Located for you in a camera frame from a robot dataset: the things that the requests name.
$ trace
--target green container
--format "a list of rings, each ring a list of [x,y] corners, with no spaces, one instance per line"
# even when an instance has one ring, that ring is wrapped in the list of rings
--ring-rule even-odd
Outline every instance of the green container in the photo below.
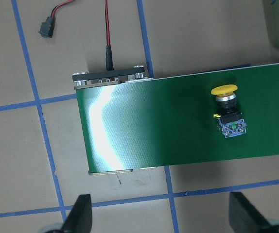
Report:
[[[217,128],[211,89],[235,84],[246,134]],[[92,173],[279,154],[279,64],[77,89]]]

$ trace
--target blue tape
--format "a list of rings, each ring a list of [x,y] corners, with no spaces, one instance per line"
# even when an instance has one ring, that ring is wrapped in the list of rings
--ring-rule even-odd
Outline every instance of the blue tape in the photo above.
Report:
[[[161,195],[153,195],[153,196],[139,197],[139,198],[129,198],[129,199],[122,199],[122,200],[96,202],[96,203],[92,204],[92,207],[119,205],[119,204],[135,203],[135,202],[150,201],[150,200],[161,200],[161,199],[169,199],[169,198],[174,199],[174,198],[187,197],[187,196],[207,195],[207,194],[214,194],[214,193],[238,191],[238,190],[250,189],[250,188],[259,188],[259,187],[265,187],[265,186],[271,186],[271,185],[279,185],[279,180],[273,180],[273,181],[266,181],[266,182],[242,184],[242,185],[236,185],[236,186],[230,186],[230,187],[196,190],[196,191],[188,191],[188,192],[180,192],[180,193],[171,193],[172,183],[170,184],[169,178],[171,178],[171,177],[169,177],[170,171],[168,169],[168,166],[165,167],[165,172],[166,172],[166,180],[167,180],[167,184],[168,184],[168,191],[170,192],[170,194],[161,194]],[[73,208],[72,205],[64,206],[64,210],[71,210],[72,208]],[[56,212],[56,211],[60,211],[60,210],[61,210],[60,207],[38,209],[38,210],[26,210],[26,211],[12,212],[12,213],[3,213],[3,214],[0,214],[0,217],[39,214],[39,213],[46,213],[46,212]]]
[[[279,180],[264,181],[258,183],[248,183],[248,184],[241,184],[241,185],[222,187],[222,188],[187,191],[181,193],[174,193],[173,196],[175,198],[180,198],[180,197],[207,195],[207,194],[214,194],[214,193],[225,193],[225,192],[232,192],[232,191],[238,191],[238,190],[250,189],[250,188],[260,188],[260,187],[266,187],[272,185],[279,185]]]
[[[169,197],[168,194],[162,194],[162,195],[154,195],[154,196],[147,196],[147,197],[140,197],[140,198],[110,200],[110,201],[92,203],[92,207],[120,205],[120,204],[135,203],[135,202],[149,201],[149,200],[160,200],[160,199],[167,199],[168,197]]]
[[[72,99],[76,99],[76,98],[77,98],[76,94],[70,94],[70,95],[42,99],[42,100],[40,100],[40,103],[41,104],[55,103],[55,102],[60,102],[60,101],[65,101],[65,100],[72,100]]]
[[[0,217],[12,217],[12,216],[21,216],[21,215],[34,215],[34,214],[50,213],[50,212],[57,212],[57,211],[60,211],[59,207],[2,213],[2,214],[0,214]]]
[[[141,29],[141,36],[142,36],[142,39],[143,39],[143,45],[144,45],[144,51],[145,51],[145,58],[146,58],[148,74],[149,74],[150,78],[153,78],[154,77],[154,70],[153,70],[153,63],[152,63],[151,55],[150,55],[150,48],[149,48],[149,42],[148,42],[148,34],[147,34],[145,14],[144,14],[144,7],[143,7],[142,0],[137,0],[137,4],[138,4],[139,23],[140,23],[140,29]]]
[[[170,202],[170,208],[171,208],[173,229],[174,229],[174,233],[179,233],[178,222],[177,222],[177,215],[176,215],[176,208],[175,208],[175,202],[174,202],[174,194],[173,194],[173,188],[172,188],[172,181],[171,181],[171,174],[170,174],[169,166],[165,166],[164,167],[164,172],[165,172],[165,179],[166,179],[166,182],[167,182],[168,193],[169,193],[169,202]]]
[[[24,32],[23,32],[23,27],[22,27],[22,23],[21,23],[21,20],[20,20],[19,12],[18,12],[17,1],[16,0],[11,0],[11,3],[12,3],[13,12],[14,12],[14,17],[15,17],[16,24],[17,24],[17,31],[18,31],[19,39],[20,39],[20,42],[21,42],[21,46],[22,46],[22,50],[23,50],[23,54],[24,54],[24,58],[25,58],[25,63],[26,63],[27,71],[28,71],[29,80],[31,82],[36,106],[37,106],[37,109],[38,109],[41,129],[42,129],[42,133],[43,133],[43,137],[44,137],[44,141],[45,141],[45,145],[46,145],[46,149],[47,149],[47,153],[48,153],[48,159],[49,159],[50,168],[51,168],[51,172],[52,172],[52,176],[53,176],[53,181],[54,181],[55,191],[56,191],[56,195],[57,195],[57,200],[58,200],[58,204],[59,204],[59,207],[60,207],[62,218],[65,221],[66,220],[66,212],[65,212],[64,202],[63,202],[58,178],[55,175],[54,159],[53,159],[53,155],[52,155],[52,150],[51,150],[51,146],[50,146],[50,141],[49,141],[49,137],[48,137],[46,123],[45,123],[44,116],[43,116],[43,113],[42,113],[42,107],[41,107],[39,94],[38,94],[38,90],[37,90],[37,86],[36,86],[36,82],[35,82],[35,78],[34,78],[33,68],[32,68],[32,64],[31,64],[29,54],[28,54],[28,50],[27,50],[27,45],[26,45],[26,40],[25,40],[25,36],[24,36]]]
[[[0,112],[6,111],[6,110],[17,109],[17,108],[31,107],[31,106],[35,106],[35,105],[36,105],[36,101],[9,104],[9,105],[0,106]]]

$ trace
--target yellow mushroom button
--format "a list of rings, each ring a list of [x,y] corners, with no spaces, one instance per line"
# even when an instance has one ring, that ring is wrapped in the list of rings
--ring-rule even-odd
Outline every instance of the yellow mushroom button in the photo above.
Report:
[[[234,84],[218,86],[211,91],[212,95],[227,96],[231,95],[238,87]]]

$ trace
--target gray floor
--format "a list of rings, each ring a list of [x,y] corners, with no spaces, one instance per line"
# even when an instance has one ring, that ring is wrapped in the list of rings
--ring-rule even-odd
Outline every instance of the gray floor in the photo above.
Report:
[[[115,68],[145,65],[141,1],[108,1]],[[40,23],[59,2],[0,0],[0,232],[42,233],[83,193],[93,233],[231,232],[228,191],[241,189],[279,219],[279,155],[171,166],[173,190],[163,167],[89,176],[76,99],[65,95],[72,73],[104,70],[104,3],[61,8],[44,39]],[[279,0],[142,2],[155,78],[279,61]],[[169,191],[186,197],[171,203]]]

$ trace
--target black connector plug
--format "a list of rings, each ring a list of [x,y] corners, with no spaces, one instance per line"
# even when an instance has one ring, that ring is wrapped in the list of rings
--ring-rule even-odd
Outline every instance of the black connector plug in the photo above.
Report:
[[[52,38],[54,25],[55,19],[52,17],[47,17],[47,20],[41,23],[40,30],[38,32],[41,34],[42,37]]]
[[[111,54],[111,46],[106,46],[106,70],[114,70],[114,65],[112,64],[112,54]]]

